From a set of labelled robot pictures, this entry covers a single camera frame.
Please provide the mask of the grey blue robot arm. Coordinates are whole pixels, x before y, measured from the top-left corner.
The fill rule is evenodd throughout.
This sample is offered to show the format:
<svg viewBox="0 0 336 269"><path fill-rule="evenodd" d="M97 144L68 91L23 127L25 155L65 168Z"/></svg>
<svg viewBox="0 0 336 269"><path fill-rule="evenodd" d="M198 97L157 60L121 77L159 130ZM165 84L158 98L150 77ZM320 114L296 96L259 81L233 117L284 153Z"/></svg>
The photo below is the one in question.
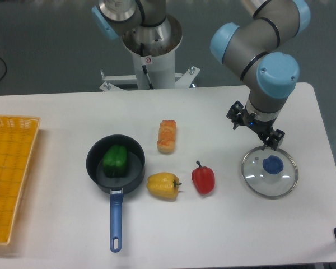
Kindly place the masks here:
<svg viewBox="0 0 336 269"><path fill-rule="evenodd" d="M236 102L227 117L235 127L247 126L264 147L276 150L284 133L273 128L300 75L295 59L277 51L309 24L304 1L245 1L253 21L221 26L210 50L249 89L246 104ZM100 1L91 10L105 36L121 38L131 53L139 89L170 89L175 79L175 51L182 28L166 11L165 1Z"/></svg>

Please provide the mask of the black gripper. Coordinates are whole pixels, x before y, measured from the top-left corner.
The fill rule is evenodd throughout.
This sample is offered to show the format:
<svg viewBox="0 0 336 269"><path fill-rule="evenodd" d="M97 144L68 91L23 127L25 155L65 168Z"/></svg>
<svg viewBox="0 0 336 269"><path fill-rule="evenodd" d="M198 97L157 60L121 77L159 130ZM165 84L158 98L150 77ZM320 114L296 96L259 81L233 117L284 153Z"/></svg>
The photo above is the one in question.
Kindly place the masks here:
<svg viewBox="0 0 336 269"><path fill-rule="evenodd" d="M270 148L277 151L283 142L285 132L272 129L276 120L275 113L263 113L248 106L244 109L243 105L236 101L228 110L226 117L233 123L233 129L245 124L255 132L263 141L263 150Z"/></svg>

